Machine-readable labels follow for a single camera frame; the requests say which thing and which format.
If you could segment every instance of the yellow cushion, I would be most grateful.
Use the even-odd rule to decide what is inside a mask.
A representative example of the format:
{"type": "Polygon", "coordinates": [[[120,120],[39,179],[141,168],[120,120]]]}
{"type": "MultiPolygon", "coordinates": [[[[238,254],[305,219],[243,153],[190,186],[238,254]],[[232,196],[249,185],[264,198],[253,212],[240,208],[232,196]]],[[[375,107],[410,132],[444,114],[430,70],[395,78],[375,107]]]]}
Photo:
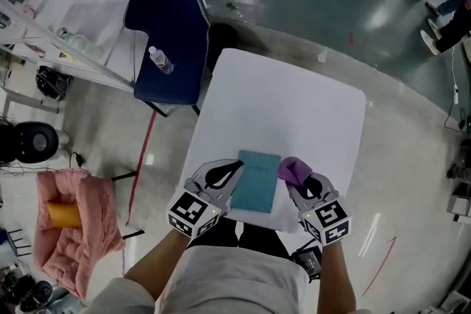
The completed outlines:
{"type": "Polygon", "coordinates": [[[54,228],[81,228],[80,213],[77,203],[47,202],[47,210],[54,228]]]}

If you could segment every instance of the purple cloth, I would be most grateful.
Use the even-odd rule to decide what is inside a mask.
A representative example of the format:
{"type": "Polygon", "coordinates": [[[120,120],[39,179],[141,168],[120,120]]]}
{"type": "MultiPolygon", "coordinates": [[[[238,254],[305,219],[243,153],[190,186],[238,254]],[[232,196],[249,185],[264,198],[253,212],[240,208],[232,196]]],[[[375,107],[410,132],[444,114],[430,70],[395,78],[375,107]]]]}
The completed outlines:
{"type": "Polygon", "coordinates": [[[297,157],[287,157],[278,167],[278,178],[294,186],[302,186],[311,175],[312,169],[297,157]]]}

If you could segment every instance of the white t-shirt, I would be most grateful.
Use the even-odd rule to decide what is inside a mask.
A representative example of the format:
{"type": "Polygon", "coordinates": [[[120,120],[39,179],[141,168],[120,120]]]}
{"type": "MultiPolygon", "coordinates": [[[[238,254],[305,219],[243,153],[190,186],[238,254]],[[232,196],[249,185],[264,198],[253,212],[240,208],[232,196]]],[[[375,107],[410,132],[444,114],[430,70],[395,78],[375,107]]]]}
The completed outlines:
{"type": "MultiPolygon", "coordinates": [[[[243,248],[194,246],[160,298],[162,314],[297,314],[308,275],[297,264],[243,248]]],[[[136,282],[114,279],[87,314],[151,314],[153,298],[136,282]]]]}

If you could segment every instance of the polished floor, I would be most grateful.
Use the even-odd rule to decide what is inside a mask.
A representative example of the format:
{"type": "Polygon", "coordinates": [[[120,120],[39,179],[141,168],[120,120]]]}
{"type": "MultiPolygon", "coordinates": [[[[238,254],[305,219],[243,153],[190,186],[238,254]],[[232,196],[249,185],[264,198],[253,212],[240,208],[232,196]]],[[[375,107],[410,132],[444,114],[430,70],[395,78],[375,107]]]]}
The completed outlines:
{"type": "MultiPolygon", "coordinates": [[[[434,57],[419,36],[428,30],[425,0],[206,0],[211,15],[289,33],[343,52],[423,94],[448,111],[451,51],[434,57]]],[[[461,47],[454,54],[460,103],[470,113],[470,81],[461,47]]]]}
{"type": "MultiPolygon", "coordinates": [[[[258,26],[245,27],[269,51],[241,48],[319,72],[366,95],[361,147],[347,194],[354,228],[343,241],[358,307],[409,314],[437,303],[471,247],[469,228],[454,223],[446,211],[455,182],[445,179],[445,171],[460,139],[442,127],[446,113],[403,83],[347,55],[258,26]],[[374,237],[367,241],[371,233],[374,237]],[[364,293],[392,240],[386,264],[364,293]]],[[[204,94],[199,105],[204,106],[204,94]]],[[[170,229],[164,210],[180,179],[197,117],[189,107],[167,110],[171,115],[157,116],[152,128],[132,207],[130,225],[146,234],[127,241],[125,268],[170,229]]],[[[150,110],[131,93],[77,80],[63,129],[72,136],[71,150],[84,155],[88,170],[112,176],[135,169],[150,117],[150,110]]],[[[32,240],[37,215],[34,175],[5,174],[0,184],[5,222],[20,224],[32,240]]],[[[131,187],[132,179],[116,185],[120,223],[127,219],[131,187]]],[[[119,252],[99,262],[88,301],[112,277],[121,276],[122,263],[119,252]]],[[[304,313],[316,312],[318,290],[318,282],[310,285],[304,313]]]]}

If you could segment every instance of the green floor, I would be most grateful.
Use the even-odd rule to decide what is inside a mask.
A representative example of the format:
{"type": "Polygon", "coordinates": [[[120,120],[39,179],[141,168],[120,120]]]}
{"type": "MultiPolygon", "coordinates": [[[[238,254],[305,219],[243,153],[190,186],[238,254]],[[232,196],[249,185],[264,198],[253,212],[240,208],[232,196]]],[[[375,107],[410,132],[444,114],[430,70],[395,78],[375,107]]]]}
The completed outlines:
{"type": "MultiPolygon", "coordinates": [[[[434,57],[423,44],[425,0],[206,0],[211,15],[258,24],[315,41],[393,76],[443,110],[450,108],[451,52],[434,57]]],[[[454,66],[459,108],[470,111],[461,46],[454,66]]]]}

